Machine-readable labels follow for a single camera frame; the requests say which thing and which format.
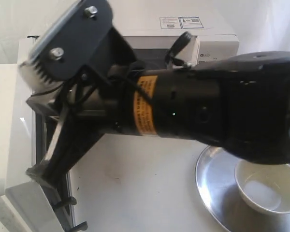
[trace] small white dish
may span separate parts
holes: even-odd
[[[290,166],[240,161],[234,171],[243,200],[260,213],[290,214]]]

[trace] label sticker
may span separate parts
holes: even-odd
[[[180,25],[183,29],[186,28],[204,28],[199,17],[179,17]]]
[[[142,76],[137,84],[152,98],[158,76]],[[151,106],[136,91],[133,100],[135,125],[141,135],[157,135]]]
[[[178,17],[160,17],[161,29],[181,29]]]

